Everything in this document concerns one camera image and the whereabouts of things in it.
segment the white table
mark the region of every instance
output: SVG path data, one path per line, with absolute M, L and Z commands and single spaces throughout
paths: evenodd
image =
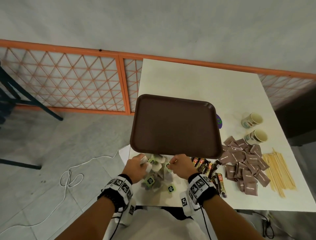
M 212 103 L 223 122 L 222 141 L 231 135 L 240 139 L 256 128 L 267 133 L 268 141 L 260 144 L 262 152 L 270 153 L 273 147 L 283 154 L 297 191 L 285 190 L 286 198 L 283 199 L 270 186 L 264 188 L 258 184 L 258 196 L 250 196 L 240 192 L 235 182 L 224 179 L 228 196 L 224 200 L 232 208 L 316 212 L 316 203 L 256 74 L 144 59 L 138 96 L 142 94 Z M 240 120 L 251 112 L 261 114 L 264 122 L 246 130 Z M 135 155 L 137 153 L 131 149 L 130 158 Z M 217 172 L 224 176 L 224 167 Z M 177 191 L 173 194 L 166 191 L 149 193 L 140 188 L 140 183 L 136 184 L 134 198 L 138 205 L 180 207 L 179 193 L 186 189 L 187 182 L 175 177 L 174 184 Z

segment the forearm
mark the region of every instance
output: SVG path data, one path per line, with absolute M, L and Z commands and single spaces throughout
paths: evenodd
M 101 197 L 75 220 L 56 240 L 102 240 L 114 214 L 113 202 Z
M 264 239 L 242 216 L 218 195 L 204 201 L 205 209 L 218 240 Z

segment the purple object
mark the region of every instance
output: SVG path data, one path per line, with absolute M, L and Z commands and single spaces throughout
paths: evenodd
M 218 128 L 221 129 L 223 126 L 223 122 L 217 114 L 216 114 L 216 121 L 217 121 Z

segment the bundle of wooden stirrers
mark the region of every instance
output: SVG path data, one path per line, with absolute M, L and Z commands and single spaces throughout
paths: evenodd
M 295 190 L 296 186 L 282 154 L 273 149 L 273 153 L 263 154 L 262 158 L 270 166 L 265 172 L 271 180 L 272 190 L 277 191 L 282 198 L 285 198 L 283 189 Z

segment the wristband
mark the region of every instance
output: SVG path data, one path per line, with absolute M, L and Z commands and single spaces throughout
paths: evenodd
M 205 200 L 209 200 L 218 195 L 214 184 L 205 174 L 193 174 L 188 179 L 189 196 L 194 204 L 203 206 Z
M 127 175 L 120 174 L 108 182 L 97 199 L 103 196 L 109 198 L 115 206 L 115 212 L 118 212 L 121 207 L 125 209 L 133 196 L 131 182 Z

